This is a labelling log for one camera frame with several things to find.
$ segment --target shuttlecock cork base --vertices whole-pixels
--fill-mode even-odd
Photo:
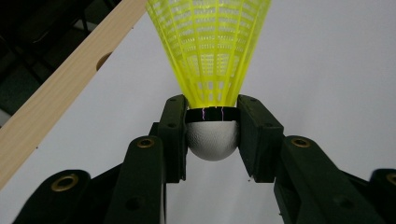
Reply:
[[[235,107],[188,110],[186,137],[191,152],[206,161],[230,156],[239,144],[239,116]]]

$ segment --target hole in wooden board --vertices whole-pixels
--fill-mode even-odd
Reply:
[[[111,53],[112,52],[109,52],[109,53],[105,54],[102,58],[99,59],[98,63],[96,64],[96,71],[98,71],[100,69],[100,67],[102,67],[102,65],[106,62],[108,57],[110,57]]]

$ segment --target wooden board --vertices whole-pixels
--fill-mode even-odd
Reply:
[[[146,12],[146,0],[123,0],[0,129],[0,189],[96,74]]]

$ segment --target plastic shuttlecock skirt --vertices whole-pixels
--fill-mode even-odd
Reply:
[[[148,0],[190,108],[234,106],[269,0]]]

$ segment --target white backdrop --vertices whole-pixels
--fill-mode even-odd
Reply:
[[[393,0],[274,1],[241,93],[344,171],[367,179],[396,168],[395,11]],[[65,169],[94,177],[122,162],[177,94],[145,15],[0,191],[0,223],[47,177]],[[168,187],[168,223],[283,223],[273,185],[248,182],[237,151],[218,162],[189,153],[187,163],[187,181]]]

